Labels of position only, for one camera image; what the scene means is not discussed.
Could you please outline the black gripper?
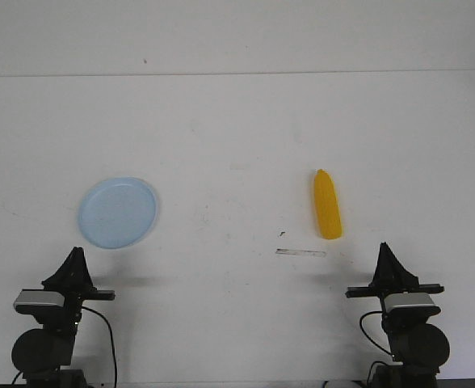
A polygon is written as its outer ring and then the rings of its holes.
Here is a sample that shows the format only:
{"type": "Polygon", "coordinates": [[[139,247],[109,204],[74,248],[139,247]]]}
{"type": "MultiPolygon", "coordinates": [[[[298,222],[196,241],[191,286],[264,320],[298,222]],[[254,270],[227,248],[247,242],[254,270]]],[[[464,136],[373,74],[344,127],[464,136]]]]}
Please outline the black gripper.
{"type": "Polygon", "coordinates": [[[390,294],[428,293],[432,296],[444,292],[444,287],[440,284],[419,285],[418,277],[404,268],[386,242],[380,244],[372,285],[374,286],[348,287],[345,295],[347,298],[377,297],[380,300],[382,311],[385,313],[384,299],[390,294]],[[387,262],[390,266],[393,283],[397,283],[399,286],[417,287],[413,289],[382,289],[374,287],[381,286],[385,280],[385,256],[387,256],[387,262]]]}
{"type": "Polygon", "coordinates": [[[85,252],[82,247],[74,247],[64,263],[47,280],[42,282],[45,291],[54,291],[64,297],[61,315],[67,319],[76,318],[85,301],[115,300],[114,290],[99,290],[94,287],[86,264],[85,252]],[[74,278],[75,257],[78,253],[78,273],[80,283],[70,283],[74,278]]]}

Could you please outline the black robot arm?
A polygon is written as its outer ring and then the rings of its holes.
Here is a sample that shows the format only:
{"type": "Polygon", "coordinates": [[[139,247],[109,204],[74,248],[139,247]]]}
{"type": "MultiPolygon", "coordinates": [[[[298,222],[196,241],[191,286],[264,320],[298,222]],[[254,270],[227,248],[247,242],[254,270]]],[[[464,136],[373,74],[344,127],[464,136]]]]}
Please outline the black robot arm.
{"type": "Polygon", "coordinates": [[[388,243],[380,244],[375,272],[367,286],[349,287],[348,298],[376,297],[380,309],[359,317],[359,329],[392,362],[373,361],[362,387],[437,387],[439,368],[450,357],[447,336],[428,319],[441,312],[431,296],[444,291],[441,284],[422,284],[406,270],[388,243]],[[380,316],[389,346],[384,348],[366,331],[364,320],[380,316]]]}
{"type": "Polygon", "coordinates": [[[78,325],[88,311],[107,325],[113,362],[113,386],[118,367],[113,330],[107,318],[83,305],[113,301],[113,290],[97,289],[91,279],[84,250],[74,247],[57,271],[41,282],[41,289],[22,289],[13,303],[15,312],[31,315],[40,328],[25,331],[15,341],[11,360],[26,387],[89,387],[82,369],[71,369],[78,325]]]}

